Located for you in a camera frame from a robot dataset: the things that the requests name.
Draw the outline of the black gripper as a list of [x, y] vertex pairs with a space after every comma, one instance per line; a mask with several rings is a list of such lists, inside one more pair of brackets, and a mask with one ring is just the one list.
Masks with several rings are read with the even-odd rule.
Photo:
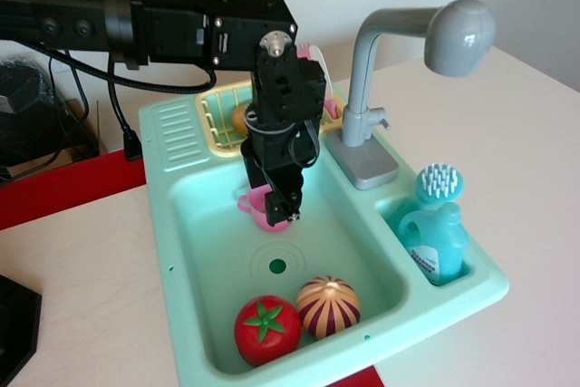
[[251, 79], [242, 156], [250, 186], [267, 183], [273, 189], [265, 206], [266, 222], [274, 227], [301, 217], [302, 170], [317, 159], [326, 80], [319, 63], [299, 57], [283, 31], [262, 36]]

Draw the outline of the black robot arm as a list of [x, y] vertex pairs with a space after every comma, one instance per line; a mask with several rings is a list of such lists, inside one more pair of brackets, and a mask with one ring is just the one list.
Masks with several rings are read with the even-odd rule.
[[147, 63], [192, 64], [209, 80], [248, 72], [252, 99], [241, 146], [252, 187], [268, 185], [269, 225], [295, 221], [302, 171], [319, 155], [326, 80], [319, 63], [298, 54], [297, 25], [284, 0], [1, 0], [1, 36], [90, 75], [131, 80], [71, 57], [103, 52], [136, 70]]

